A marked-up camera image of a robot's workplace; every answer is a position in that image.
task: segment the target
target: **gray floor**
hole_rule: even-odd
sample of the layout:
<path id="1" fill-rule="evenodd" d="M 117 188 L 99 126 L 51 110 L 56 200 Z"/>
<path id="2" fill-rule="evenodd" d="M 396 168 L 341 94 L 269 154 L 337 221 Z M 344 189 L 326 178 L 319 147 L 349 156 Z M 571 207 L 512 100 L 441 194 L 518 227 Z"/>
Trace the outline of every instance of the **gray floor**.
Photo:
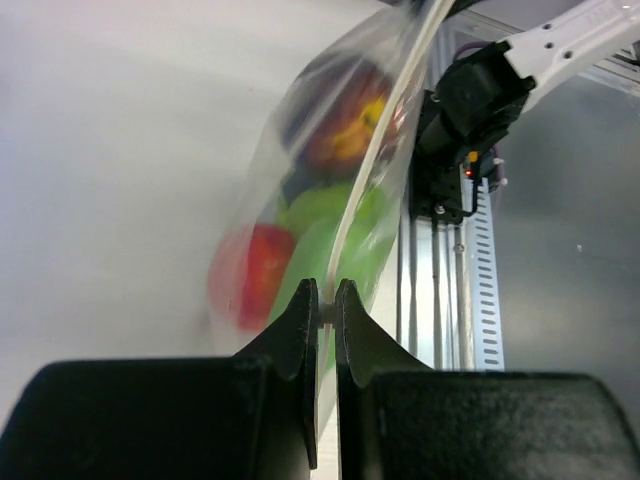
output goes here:
<path id="1" fill-rule="evenodd" d="M 640 99 L 574 78 L 501 147 L 507 367 L 592 373 L 640 432 Z"/>

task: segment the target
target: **metal frame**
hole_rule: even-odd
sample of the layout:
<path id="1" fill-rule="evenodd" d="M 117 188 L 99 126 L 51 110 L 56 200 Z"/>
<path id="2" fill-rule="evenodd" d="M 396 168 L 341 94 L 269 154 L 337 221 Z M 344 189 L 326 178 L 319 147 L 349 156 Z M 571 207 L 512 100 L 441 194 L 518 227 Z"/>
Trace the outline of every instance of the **metal frame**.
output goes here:
<path id="1" fill-rule="evenodd" d="M 454 30 L 434 39 L 427 87 L 451 63 Z M 470 182 L 463 180 L 467 200 Z M 478 213 L 461 226 L 412 220 L 405 196 L 398 232 L 397 340 L 438 370 L 502 370 L 504 357 L 491 199 L 485 182 Z"/>

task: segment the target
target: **ziplock bag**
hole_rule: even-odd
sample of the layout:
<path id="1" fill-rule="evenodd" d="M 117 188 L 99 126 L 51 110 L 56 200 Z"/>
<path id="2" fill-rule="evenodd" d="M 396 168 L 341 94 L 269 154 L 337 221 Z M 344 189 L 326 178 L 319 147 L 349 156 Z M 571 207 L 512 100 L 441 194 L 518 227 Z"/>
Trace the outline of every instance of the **ziplock bag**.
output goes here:
<path id="1" fill-rule="evenodd" d="M 209 270 L 215 353 L 242 348 L 305 278 L 325 304 L 354 280 L 371 307 L 397 232 L 427 46 L 451 3 L 368 18 L 309 63 L 271 114 Z M 328 331 L 319 347 L 323 372 L 335 363 Z"/>

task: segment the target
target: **purple cable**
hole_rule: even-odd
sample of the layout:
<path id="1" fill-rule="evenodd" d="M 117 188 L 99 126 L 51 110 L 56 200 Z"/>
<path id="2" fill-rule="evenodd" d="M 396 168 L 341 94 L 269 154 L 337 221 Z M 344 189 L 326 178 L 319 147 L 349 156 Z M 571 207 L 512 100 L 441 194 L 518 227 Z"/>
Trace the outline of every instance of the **purple cable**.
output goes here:
<path id="1" fill-rule="evenodd" d="M 468 52 L 469 50 L 479 50 L 481 48 L 486 47 L 487 45 L 491 45 L 491 42 L 477 41 L 477 42 L 465 43 L 455 51 L 455 53 L 453 54 L 453 61 L 455 62 L 458 58 L 460 58 L 460 55 L 462 55 L 465 52 Z"/>

